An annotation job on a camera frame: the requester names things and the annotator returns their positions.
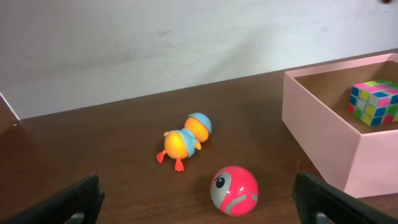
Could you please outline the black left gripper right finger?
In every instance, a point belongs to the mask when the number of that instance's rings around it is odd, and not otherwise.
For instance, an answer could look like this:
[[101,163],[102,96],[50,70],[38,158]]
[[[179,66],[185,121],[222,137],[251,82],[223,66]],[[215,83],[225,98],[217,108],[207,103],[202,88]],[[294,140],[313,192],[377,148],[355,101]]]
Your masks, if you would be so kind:
[[297,174],[292,196],[304,224],[397,224],[396,218],[306,173]]

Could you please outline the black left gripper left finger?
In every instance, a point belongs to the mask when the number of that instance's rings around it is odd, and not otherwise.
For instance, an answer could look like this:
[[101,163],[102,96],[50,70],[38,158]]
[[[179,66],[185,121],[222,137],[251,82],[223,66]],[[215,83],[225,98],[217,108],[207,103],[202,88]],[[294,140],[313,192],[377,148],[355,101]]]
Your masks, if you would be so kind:
[[47,200],[4,220],[3,224],[65,223],[81,213],[82,223],[95,224],[104,200],[99,177],[89,175]]

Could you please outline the pastel puzzle cube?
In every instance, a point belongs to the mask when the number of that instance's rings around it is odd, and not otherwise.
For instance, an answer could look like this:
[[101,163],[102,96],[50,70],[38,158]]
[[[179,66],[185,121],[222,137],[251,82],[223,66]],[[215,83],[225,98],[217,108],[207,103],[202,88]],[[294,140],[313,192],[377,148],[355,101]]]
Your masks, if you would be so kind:
[[368,126],[397,122],[397,83],[373,80],[352,86],[348,111]]

